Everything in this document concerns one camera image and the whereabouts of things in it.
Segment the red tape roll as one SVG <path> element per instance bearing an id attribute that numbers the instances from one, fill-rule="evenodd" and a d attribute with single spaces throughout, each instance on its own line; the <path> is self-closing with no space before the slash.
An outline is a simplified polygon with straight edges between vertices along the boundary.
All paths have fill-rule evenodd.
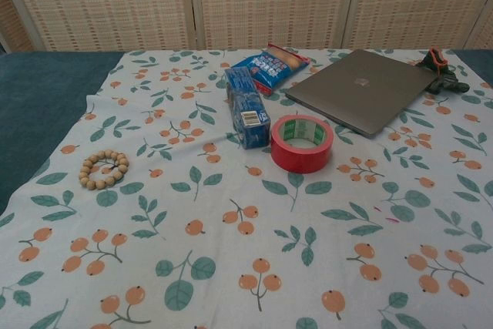
<path id="1" fill-rule="evenodd" d="M 334 131 L 320 119 L 307 115 L 286 115 L 271 129 L 273 161 L 292 173 L 314 173 L 329 162 Z"/>

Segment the grey closed laptop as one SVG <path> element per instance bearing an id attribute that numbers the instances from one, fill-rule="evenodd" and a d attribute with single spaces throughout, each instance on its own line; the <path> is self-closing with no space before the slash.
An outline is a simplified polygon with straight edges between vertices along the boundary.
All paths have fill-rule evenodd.
<path id="1" fill-rule="evenodd" d="M 357 49 L 289 88 L 286 97 L 372 137 L 435 79 L 426 68 Z"/>

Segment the blue snack bag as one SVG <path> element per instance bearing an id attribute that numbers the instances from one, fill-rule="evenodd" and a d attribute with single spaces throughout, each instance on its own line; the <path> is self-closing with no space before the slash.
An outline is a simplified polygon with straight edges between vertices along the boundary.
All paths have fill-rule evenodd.
<path id="1" fill-rule="evenodd" d="M 248 68 L 257 90 L 270 96 L 282 82 L 307 67 L 310 62 L 305 56 L 269 43 L 260 54 L 252 55 L 233 67 Z"/>

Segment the long blue cardboard box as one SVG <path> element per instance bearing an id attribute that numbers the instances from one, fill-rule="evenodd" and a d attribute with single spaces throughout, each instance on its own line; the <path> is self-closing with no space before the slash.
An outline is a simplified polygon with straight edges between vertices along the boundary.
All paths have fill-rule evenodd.
<path id="1" fill-rule="evenodd" d="M 247 67 L 225 71 L 226 94 L 233 127 L 244 149 L 256 149 L 270 143 L 270 117 Z"/>

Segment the floral fruit print tablecloth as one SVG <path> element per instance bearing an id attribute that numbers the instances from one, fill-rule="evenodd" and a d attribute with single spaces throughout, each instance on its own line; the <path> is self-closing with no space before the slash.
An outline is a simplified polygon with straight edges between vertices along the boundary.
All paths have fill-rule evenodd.
<path id="1" fill-rule="evenodd" d="M 233 128 L 250 55 L 0 57 L 0 329 L 493 329 L 493 59 L 296 174 Z"/>

